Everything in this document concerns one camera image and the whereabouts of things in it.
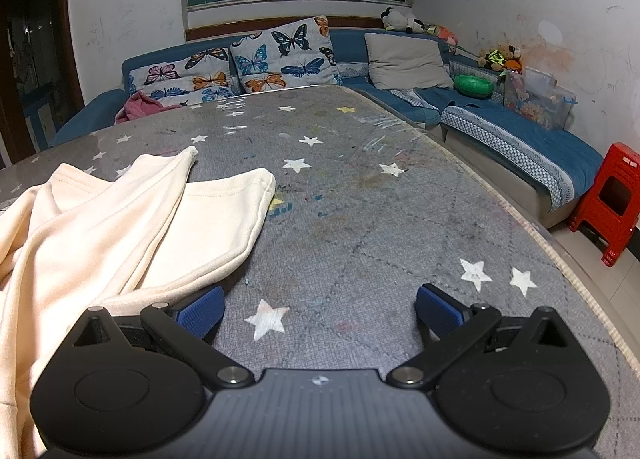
yellow star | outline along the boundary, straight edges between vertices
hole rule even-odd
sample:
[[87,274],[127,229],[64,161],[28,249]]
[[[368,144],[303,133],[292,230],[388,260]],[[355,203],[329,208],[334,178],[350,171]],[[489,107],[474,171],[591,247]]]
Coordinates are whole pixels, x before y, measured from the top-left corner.
[[276,199],[274,197],[273,199],[271,199],[271,204],[269,204],[269,211],[273,212],[281,204],[284,204],[284,201],[281,201],[280,199]]

red plastic stool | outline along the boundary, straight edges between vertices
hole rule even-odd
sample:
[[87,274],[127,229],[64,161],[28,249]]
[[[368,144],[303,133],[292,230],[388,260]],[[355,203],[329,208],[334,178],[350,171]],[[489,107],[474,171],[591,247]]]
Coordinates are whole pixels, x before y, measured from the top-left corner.
[[609,243],[602,261],[616,263],[633,234],[640,216],[640,155],[626,144],[614,143],[593,187],[569,220],[572,232],[586,220]]

pink cloth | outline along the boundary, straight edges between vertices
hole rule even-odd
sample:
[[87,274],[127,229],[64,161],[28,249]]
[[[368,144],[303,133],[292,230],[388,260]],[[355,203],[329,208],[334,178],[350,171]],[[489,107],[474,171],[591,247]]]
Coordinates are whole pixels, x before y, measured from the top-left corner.
[[144,118],[145,116],[151,116],[158,112],[180,107],[181,105],[164,106],[158,100],[149,98],[149,96],[139,90],[127,100],[127,103],[124,104],[120,112],[116,114],[115,124],[133,121],[134,119]]

doorway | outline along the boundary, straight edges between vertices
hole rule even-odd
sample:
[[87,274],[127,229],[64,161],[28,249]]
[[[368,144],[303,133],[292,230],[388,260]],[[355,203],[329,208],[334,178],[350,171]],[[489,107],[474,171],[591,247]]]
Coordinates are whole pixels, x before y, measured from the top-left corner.
[[0,33],[0,72],[10,76],[0,84],[0,152],[8,166],[49,148],[82,103],[75,63],[68,63],[66,0],[0,0]]

sofa armrest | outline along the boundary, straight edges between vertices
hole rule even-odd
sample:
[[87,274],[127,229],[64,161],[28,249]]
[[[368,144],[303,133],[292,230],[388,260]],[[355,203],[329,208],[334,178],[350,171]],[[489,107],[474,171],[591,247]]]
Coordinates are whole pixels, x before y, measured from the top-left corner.
[[76,137],[112,126],[116,114],[128,98],[127,93],[122,89],[108,90],[96,96],[62,126],[51,141],[51,146],[58,146]]

